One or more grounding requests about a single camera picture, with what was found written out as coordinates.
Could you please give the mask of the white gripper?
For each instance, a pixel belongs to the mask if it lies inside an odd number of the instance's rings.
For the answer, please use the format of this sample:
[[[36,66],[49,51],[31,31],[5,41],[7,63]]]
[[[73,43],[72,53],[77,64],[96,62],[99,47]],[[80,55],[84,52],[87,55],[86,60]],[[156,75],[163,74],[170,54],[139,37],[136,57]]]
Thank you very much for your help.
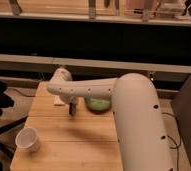
[[[76,104],[78,103],[78,98],[75,96],[59,96],[64,102],[64,105],[69,104],[69,115],[74,116],[76,114]]]

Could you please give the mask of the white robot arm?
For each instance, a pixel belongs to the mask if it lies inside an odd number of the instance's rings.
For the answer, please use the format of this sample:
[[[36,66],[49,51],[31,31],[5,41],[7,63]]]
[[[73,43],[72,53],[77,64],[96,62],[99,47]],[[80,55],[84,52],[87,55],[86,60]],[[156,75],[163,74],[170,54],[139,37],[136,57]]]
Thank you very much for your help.
[[[59,68],[47,91],[67,104],[78,97],[112,102],[123,171],[175,171],[157,91],[146,76],[73,81],[68,70]]]

